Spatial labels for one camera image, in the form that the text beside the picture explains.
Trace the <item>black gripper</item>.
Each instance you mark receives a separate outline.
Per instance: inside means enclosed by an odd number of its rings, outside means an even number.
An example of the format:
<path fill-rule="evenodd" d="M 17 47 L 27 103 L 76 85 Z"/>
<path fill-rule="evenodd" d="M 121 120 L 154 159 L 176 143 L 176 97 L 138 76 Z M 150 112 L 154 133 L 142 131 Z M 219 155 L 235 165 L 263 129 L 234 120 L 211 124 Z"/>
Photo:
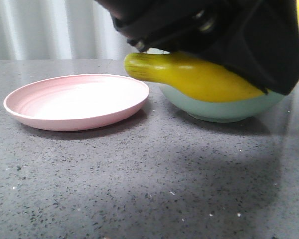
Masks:
<path fill-rule="evenodd" d="M 180 51 L 287 95 L 299 81 L 294 0 L 101 0 L 139 52 Z"/>

